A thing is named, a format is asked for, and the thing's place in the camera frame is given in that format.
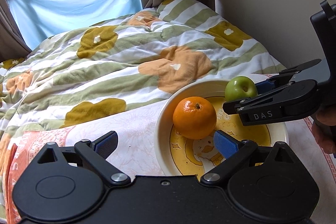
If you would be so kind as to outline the person right hand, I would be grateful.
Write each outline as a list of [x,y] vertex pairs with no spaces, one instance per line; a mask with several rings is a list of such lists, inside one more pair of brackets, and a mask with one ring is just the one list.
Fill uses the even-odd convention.
[[323,126],[335,126],[335,108],[318,110],[311,130],[316,143],[324,153],[335,153],[335,142]]

